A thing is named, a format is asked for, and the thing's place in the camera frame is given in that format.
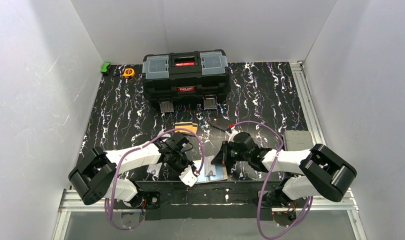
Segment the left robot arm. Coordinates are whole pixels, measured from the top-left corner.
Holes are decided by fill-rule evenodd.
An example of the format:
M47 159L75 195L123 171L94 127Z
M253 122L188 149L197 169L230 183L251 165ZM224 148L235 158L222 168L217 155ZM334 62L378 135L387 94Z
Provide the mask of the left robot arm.
M169 137L157 137L137 147L104 151L92 148L68 174L68 180L85 205L92 205L103 198L114 198L139 206L147 193L128 180L119 179L121 173L143 166L167 164L179 174L179 179L192 187L198 180L197 168L188 159L185 146L189 140L175 132Z

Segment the tan card holder with sleeves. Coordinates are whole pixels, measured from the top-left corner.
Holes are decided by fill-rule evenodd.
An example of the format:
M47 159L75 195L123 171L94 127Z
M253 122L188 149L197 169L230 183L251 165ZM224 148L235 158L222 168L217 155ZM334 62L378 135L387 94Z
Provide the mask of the tan card holder with sleeves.
M202 168L196 184L224 181L228 179L227 169L224 165L211 164L214 155L204 157L204 167Z

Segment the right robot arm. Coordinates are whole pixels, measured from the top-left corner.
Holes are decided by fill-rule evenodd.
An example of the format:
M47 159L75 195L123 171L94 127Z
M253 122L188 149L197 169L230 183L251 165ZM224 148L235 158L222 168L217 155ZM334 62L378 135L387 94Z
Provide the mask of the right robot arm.
M240 132L225 140L213 165L232 167L247 162L258 172L288 172L275 190L262 195L264 208L286 206L294 200L322 196L340 202L357 176L357 170L324 144L304 150L276 150L258 146L251 135Z

